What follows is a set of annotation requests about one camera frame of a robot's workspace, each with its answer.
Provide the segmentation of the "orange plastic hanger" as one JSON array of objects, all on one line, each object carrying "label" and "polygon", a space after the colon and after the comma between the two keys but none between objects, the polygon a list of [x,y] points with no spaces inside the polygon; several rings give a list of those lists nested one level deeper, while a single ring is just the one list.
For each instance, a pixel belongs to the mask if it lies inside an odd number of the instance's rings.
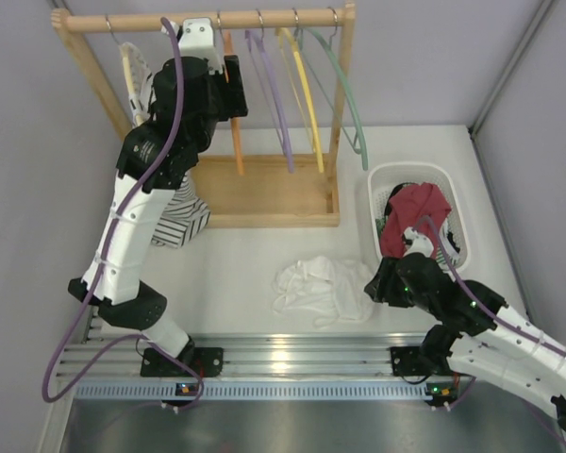
[{"label": "orange plastic hanger", "polygon": [[[225,31],[223,33],[223,45],[224,45],[225,55],[232,56],[234,53],[234,49],[233,49],[233,41],[232,41],[231,33],[229,31]],[[242,160],[241,126],[240,126],[239,118],[237,117],[232,118],[230,120],[230,126],[231,126],[232,142],[233,142],[237,172],[240,176],[243,176],[245,172],[244,172],[244,165]]]}]

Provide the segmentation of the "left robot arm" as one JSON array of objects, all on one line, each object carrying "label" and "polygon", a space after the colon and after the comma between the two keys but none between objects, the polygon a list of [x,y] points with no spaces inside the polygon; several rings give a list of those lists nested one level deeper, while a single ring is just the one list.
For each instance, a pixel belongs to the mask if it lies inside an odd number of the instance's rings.
[{"label": "left robot arm", "polygon": [[218,123],[248,113],[237,56],[211,72],[205,60],[167,60],[148,78],[141,122],[125,136],[116,163],[114,196],[95,258],[68,291],[98,309],[113,327],[140,332],[162,350],[175,375],[191,370],[192,338],[166,313],[167,299],[142,282],[141,272],[159,219],[185,174],[212,142]]}]

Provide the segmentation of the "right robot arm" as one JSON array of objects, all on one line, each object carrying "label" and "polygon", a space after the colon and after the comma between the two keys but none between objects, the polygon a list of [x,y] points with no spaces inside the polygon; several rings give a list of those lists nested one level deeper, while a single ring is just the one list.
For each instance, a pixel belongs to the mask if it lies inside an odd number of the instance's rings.
[{"label": "right robot arm", "polygon": [[431,258],[384,258],[364,288],[375,302],[436,319],[419,347],[431,375],[458,373],[520,397],[566,432],[566,345],[475,280],[450,277]]}]

